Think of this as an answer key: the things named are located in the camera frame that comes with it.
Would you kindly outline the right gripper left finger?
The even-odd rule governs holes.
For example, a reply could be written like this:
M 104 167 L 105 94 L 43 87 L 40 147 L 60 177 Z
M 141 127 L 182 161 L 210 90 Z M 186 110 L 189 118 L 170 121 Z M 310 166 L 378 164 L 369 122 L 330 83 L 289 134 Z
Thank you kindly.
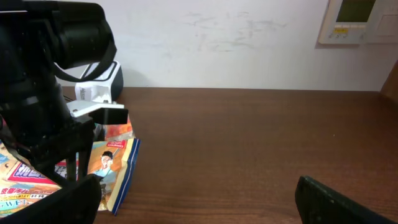
M 3 224 L 93 223 L 101 201 L 99 177 L 89 174 L 1 219 Z

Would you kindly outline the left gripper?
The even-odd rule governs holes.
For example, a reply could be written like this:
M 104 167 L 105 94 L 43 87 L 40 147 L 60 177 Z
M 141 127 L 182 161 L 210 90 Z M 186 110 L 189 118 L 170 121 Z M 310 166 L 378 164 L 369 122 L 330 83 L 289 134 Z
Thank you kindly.
M 83 178 L 94 122 L 74 118 L 60 80 L 69 68 L 95 63 L 83 82 L 105 72 L 116 44 L 94 2 L 1 2 L 1 140 L 19 159 L 61 186 Z

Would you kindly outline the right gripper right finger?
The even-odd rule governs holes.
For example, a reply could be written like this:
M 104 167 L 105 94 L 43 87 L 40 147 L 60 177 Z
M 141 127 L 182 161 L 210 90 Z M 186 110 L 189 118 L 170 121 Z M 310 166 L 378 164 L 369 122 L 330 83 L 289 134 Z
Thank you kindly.
M 301 176 L 295 203 L 305 224 L 397 224 L 310 176 Z

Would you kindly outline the yellow wet wipes pack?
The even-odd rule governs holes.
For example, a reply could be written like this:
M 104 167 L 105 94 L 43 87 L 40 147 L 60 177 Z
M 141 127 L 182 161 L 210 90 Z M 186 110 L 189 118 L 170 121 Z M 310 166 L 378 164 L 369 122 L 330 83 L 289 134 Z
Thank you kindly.
M 136 138 L 93 143 L 88 172 L 100 177 L 99 211 L 116 215 L 131 185 L 141 141 Z M 1 217 L 22 210 L 61 186 L 18 161 L 1 144 Z

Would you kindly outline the orange tissue pack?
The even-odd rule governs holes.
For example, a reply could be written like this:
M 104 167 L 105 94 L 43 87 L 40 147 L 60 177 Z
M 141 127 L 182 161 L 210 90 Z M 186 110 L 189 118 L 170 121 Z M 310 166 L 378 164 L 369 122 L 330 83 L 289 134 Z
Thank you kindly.
M 94 141 L 122 141 L 135 138 L 129 117 L 126 124 L 95 124 Z

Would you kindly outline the white barcode scanner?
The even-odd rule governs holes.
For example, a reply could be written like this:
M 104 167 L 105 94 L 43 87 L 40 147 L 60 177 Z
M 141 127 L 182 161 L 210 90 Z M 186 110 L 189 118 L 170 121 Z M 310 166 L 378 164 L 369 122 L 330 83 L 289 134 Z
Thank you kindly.
M 122 66 L 118 61 L 113 61 L 99 77 L 92 81 L 77 83 L 75 95 L 77 100 L 113 103 L 121 95 L 123 87 Z

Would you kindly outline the white wall control panel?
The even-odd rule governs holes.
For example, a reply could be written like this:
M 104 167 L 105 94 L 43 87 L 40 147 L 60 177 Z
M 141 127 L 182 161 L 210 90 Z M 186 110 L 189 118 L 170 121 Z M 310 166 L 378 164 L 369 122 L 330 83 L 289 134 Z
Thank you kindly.
M 397 43 L 397 0 L 329 0 L 320 44 Z

